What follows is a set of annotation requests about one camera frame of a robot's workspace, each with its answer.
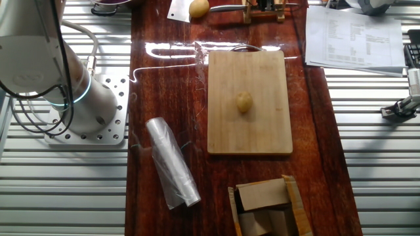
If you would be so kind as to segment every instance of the black cable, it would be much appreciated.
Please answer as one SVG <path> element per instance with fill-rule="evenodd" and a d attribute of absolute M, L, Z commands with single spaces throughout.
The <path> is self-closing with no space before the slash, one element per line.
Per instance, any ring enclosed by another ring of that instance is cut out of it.
<path fill-rule="evenodd" d="M 32 96 L 22 96 L 19 95 L 15 92 L 12 92 L 10 89 L 8 89 L 1 81 L 0 81 L 0 88 L 3 89 L 5 92 L 7 92 L 8 94 L 10 94 L 12 97 L 14 98 L 18 98 L 18 99 L 35 99 L 35 98 L 40 98 L 44 95 L 47 95 L 48 93 L 50 93 L 52 90 L 58 88 L 60 85 L 54 85 L 51 88 L 48 88 L 46 91 L 40 93 L 40 94 L 36 94 L 36 95 L 32 95 Z"/>
<path fill-rule="evenodd" d="M 57 32 L 57 36 L 58 36 L 58 44 L 60 45 L 60 50 L 61 50 L 61 54 L 63 57 L 63 64 L 64 64 L 64 71 L 66 73 L 66 79 L 67 79 L 67 95 L 68 95 L 68 100 L 69 100 L 69 106 L 70 106 L 70 119 L 68 121 L 68 124 L 66 125 L 66 128 L 58 133 L 58 134 L 54 134 L 55 136 L 57 135 L 61 135 L 64 134 L 70 127 L 70 125 L 72 124 L 73 121 L 73 117 L 74 117 L 74 97 L 73 97 L 73 88 L 72 88 L 72 80 L 70 78 L 70 69 L 68 67 L 68 61 L 67 61 L 67 54 L 66 54 L 66 48 L 64 47 L 64 41 L 63 41 L 63 35 L 61 34 L 61 29 L 60 29 L 60 22 L 58 21 L 58 14 L 57 14 L 57 7 L 55 5 L 55 0 L 50 0 L 51 2 L 51 6 L 52 6 L 52 15 L 54 16 L 54 26 Z"/>
<path fill-rule="evenodd" d="M 60 90 L 61 90 L 61 92 L 62 92 L 62 94 L 63 94 L 63 97 L 64 97 L 64 109 L 66 109 L 67 108 L 67 101 L 66 101 L 66 98 L 65 98 L 65 93 L 64 93 L 64 90 L 60 87 Z M 31 117 L 28 115 L 28 113 L 26 112 L 26 110 L 25 110 L 25 107 L 24 107 L 24 105 L 23 105 L 23 103 L 22 103 L 22 101 L 21 100 L 19 100 L 19 104 L 20 104 L 20 107 L 22 108 L 22 111 L 23 111 L 23 113 L 25 114 L 25 116 L 26 116 L 26 118 L 28 118 L 28 120 L 30 121 L 30 123 L 33 125 L 33 126 L 35 126 L 36 128 L 38 128 L 39 129 L 39 131 L 36 131 L 36 130 L 30 130 L 30 129 L 28 129 L 28 128 L 26 128 L 26 127 L 24 127 L 23 125 L 22 125 L 22 127 L 23 128 L 25 128 L 25 130 L 27 130 L 27 131 L 30 131 L 30 132 L 32 132 L 32 133 L 36 133 L 36 134 L 47 134 L 47 135 L 49 135 L 49 136 L 55 136 L 54 134 L 51 134 L 51 133 L 49 133 L 50 131 L 53 131 L 55 128 L 57 128 L 61 123 L 63 123 L 64 122 L 64 119 L 66 118 L 66 116 L 67 116 L 67 112 L 64 112 L 64 114 L 61 116 L 61 118 L 60 118 L 60 120 L 59 120 L 59 122 L 57 122 L 57 124 L 55 124 L 52 128 L 49 128 L 48 130 L 43 130 L 40 126 L 38 126 L 37 124 L 35 124 L 35 122 L 31 119 Z"/>

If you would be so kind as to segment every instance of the reddish wood tabletop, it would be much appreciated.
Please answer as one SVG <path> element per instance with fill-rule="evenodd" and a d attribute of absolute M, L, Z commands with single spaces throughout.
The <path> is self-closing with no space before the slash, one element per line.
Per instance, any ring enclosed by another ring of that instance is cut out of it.
<path fill-rule="evenodd" d="M 241 12 L 191 24 L 167 19 L 171 1 L 133 10 L 125 235 L 235 235 L 228 187 L 292 175 L 314 235 L 362 235 L 347 166 L 320 68 L 306 66 L 306 3 L 275 20 L 243 24 Z M 210 5 L 240 0 L 210 1 Z M 293 154 L 213 156 L 207 152 L 207 64 L 211 50 L 239 44 L 282 50 Z M 194 177 L 201 202 L 169 210 L 145 122 L 163 117 Z"/>

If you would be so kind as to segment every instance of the cardboard flap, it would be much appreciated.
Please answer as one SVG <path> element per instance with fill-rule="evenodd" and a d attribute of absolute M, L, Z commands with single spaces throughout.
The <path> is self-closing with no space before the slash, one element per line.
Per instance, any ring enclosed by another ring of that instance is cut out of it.
<path fill-rule="evenodd" d="M 237 210 L 236 210 L 236 202 L 235 202 L 234 188 L 228 187 L 228 191 L 229 191 L 230 208 L 232 209 L 232 215 L 234 217 L 236 235 L 237 236 L 242 236 L 242 234 L 241 234 L 241 227 L 239 225 L 238 213 L 236 212 Z"/>
<path fill-rule="evenodd" d="M 245 211 L 290 203 L 284 179 L 269 180 L 237 187 Z"/>
<path fill-rule="evenodd" d="M 305 209 L 303 208 L 301 193 L 299 193 L 299 189 L 297 188 L 297 184 L 294 177 L 283 175 L 283 178 L 285 180 L 287 190 L 289 192 L 299 235 L 313 236 L 312 230 L 310 229 L 308 216 L 306 216 Z"/>

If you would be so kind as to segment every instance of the potato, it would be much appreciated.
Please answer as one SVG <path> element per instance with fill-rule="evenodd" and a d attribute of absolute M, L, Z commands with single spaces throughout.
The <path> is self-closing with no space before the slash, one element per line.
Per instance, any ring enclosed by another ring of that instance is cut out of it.
<path fill-rule="evenodd" d="M 240 112 L 245 113 L 253 104 L 252 96 L 249 92 L 244 91 L 236 95 L 236 105 Z"/>
<path fill-rule="evenodd" d="M 200 18 L 205 15 L 210 9 L 207 0 L 194 0 L 190 5 L 190 16 L 192 18 Z"/>

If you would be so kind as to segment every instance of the cable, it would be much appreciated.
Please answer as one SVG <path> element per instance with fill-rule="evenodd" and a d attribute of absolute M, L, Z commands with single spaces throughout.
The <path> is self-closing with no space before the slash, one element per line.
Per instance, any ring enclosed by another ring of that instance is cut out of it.
<path fill-rule="evenodd" d="M 51 88 L 48 88 L 46 91 L 36 94 L 36 95 L 32 95 L 32 96 L 22 96 L 19 95 L 15 92 L 12 92 L 10 89 L 8 89 L 1 81 L 0 81 L 0 88 L 2 88 L 5 92 L 7 92 L 8 94 L 10 94 L 12 97 L 14 98 L 18 98 L 18 99 L 35 99 L 35 98 L 40 98 L 44 95 L 47 95 L 48 93 L 50 93 L 51 91 L 53 91 L 54 89 L 60 87 L 61 85 L 54 85 Z"/>
<path fill-rule="evenodd" d="M 86 33 L 93 40 L 93 50 L 92 50 L 91 56 L 96 55 L 96 52 L 98 51 L 98 47 L 99 47 L 99 42 L 96 36 L 91 31 L 89 31 L 87 28 L 84 28 L 78 24 L 71 23 L 67 20 L 63 20 L 62 25 L 72 28 L 74 30 Z"/>
<path fill-rule="evenodd" d="M 64 107 L 66 108 L 67 107 L 67 101 L 66 101 L 66 93 L 64 92 L 64 89 L 62 88 L 62 87 L 60 87 L 60 92 L 62 93 L 62 95 L 63 95 L 63 98 L 64 98 Z M 62 116 L 61 116 L 61 118 L 60 118 L 60 120 L 59 120 L 59 122 L 57 122 L 57 124 L 55 124 L 52 128 L 49 128 L 48 130 L 43 130 L 40 126 L 38 126 L 38 125 L 36 125 L 35 124 L 35 122 L 31 119 L 31 117 L 28 115 L 28 113 L 26 112 L 26 110 L 25 110 L 25 107 L 24 107 L 24 105 L 23 105 L 23 103 L 22 103 L 22 101 L 21 100 L 19 100 L 19 104 L 20 104 L 20 107 L 22 108 L 22 112 L 24 113 L 24 115 L 26 116 L 26 118 L 28 118 L 28 120 L 30 121 L 30 123 L 33 125 L 33 126 L 35 126 L 36 128 L 38 128 L 38 130 L 31 130 L 31 129 L 29 129 L 28 127 L 26 127 L 22 122 L 21 122 L 21 120 L 19 119 L 19 117 L 17 116 L 17 114 L 16 114 L 16 111 L 14 110 L 14 108 L 13 108 L 13 105 L 12 105 L 12 99 L 10 99 L 10 110 L 12 111 L 12 115 L 13 115 L 13 117 L 14 117 L 14 119 L 16 120 L 16 122 L 23 128 L 23 129 L 25 129 L 26 131 L 29 131 L 29 132 L 32 132 L 32 133 L 36 133 L 36 134 L 47 134 L 47 135 L 49 135 L 49 136 L 56 136 L 56 135 L 58 135 L 58 134 L 51 134 L 50 133 L 50 131 L 52 131 L 52 130 L 54 130 L 55 128 L 57 128 L 61 123 L 63 123 L 64 122 L 64 119 L 66 118 L 66 116 L 67 116 L 67 113 L 64 113 Z"/>
<path fill-rule="evenodd" d="M 48 123 L 47 121 L 44 121 L 42 118 L 40 118 L 39 116 L 38 116 L 38 114 L 36 114 L 34 111 L 33 111 L 33 107 L 32 107 L 32 104 L 31 104 L 31 102 L 30 102 L 30 100 L 29 99 L 27 99 L 26 100 L 26 102 L 28 103 L 28 107 L 29 107 L 29 110 L 31 111 L 31 113 L 32 113 L 32 115 L 36 118 L 36 119 L 38 119 L 39 121 L 41 121 L 42 123 L 45 123 L 45 124 L 47 124 L 47 125 L 53 125 L 54 123 Z"/>
<path fill-rule="evenodd" d="M 52 8 L 54 9 L 52 11 L 52 14 L 53 14 L 54 19 L 55 19 L 54 26 L 56 28 L 55 30 L 56 30 L 57 36 L 58 36 L 58 43 L 60 45 L 60 50 L 61 50 L 62 57 L 63 57 L 64 71 L 66 72 L 67 89 L 68 89 L 67 95 L 68 95 L 68 98 L 69 98 L 68 101 L 69 101 L 70 112 L 71 112 L 70 113 L 70 119 L 68 121 L 68 124 L 66 125 L 66 128 L 62 132 L 60 132 L 58 134 L 55 134 L 57 136 L 57 135 L 60 135 L 60 134 L 64 134 L 69 129 L 70 125 L 72 124 L 73 117 L 74 117 L 74 97 L 73 97 L 72 80 L 70 78 L 70 69 L 68 67 L 66 49 L 64 48 L 63 35 L 61 34 L 61 29 L 60 29 L 60 22 L 58 22 L 57 7 L 55 5 L 55 0 L 50 0 L 50 2 L 51 2 Z"/>

